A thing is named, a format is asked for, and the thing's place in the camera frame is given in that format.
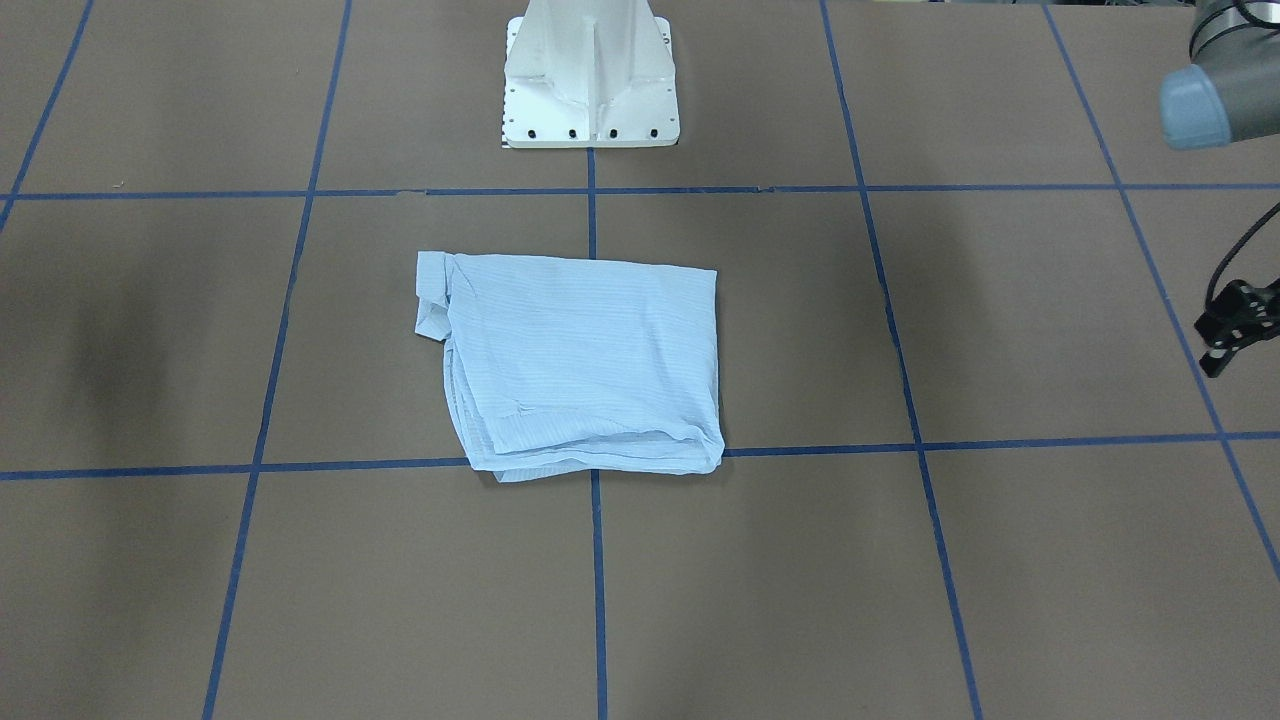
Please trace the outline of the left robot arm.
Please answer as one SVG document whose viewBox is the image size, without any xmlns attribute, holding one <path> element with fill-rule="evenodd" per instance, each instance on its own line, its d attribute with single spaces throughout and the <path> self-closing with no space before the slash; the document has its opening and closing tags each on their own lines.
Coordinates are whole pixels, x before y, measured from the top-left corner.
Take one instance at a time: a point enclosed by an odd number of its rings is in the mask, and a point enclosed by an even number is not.
<svg viewBox="0 0 1280 720">
<path fill-rule="evenodd" d="M 1165 143 L 1180 151 L 1220 149 L 1279 132 L 1279 4 L 1199 1 L 1187 67 L 1167 74 L 1158 109 Z M 1210 275 L 1194 329 L 1199 369 L 1217 378 L 1235 356 L 1277 337 L 1277 282 L 1222 282 L 1228 268 L 1272 220 L 1271 206 L 1225 252 Z"/>
</svg>

